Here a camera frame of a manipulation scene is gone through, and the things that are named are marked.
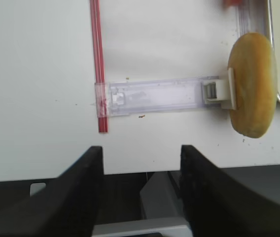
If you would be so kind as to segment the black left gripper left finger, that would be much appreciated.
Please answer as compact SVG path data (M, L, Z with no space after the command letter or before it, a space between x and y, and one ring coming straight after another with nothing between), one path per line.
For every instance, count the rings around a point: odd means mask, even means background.
M0 211L0 237L92 236L103 180L103 149L92 146L44 189Z

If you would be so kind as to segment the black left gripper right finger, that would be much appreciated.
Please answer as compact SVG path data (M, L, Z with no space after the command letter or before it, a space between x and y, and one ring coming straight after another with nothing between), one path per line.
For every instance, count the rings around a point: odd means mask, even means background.
M191 145L181 147L180 193L195 237L280 237L280 204L250 190Z

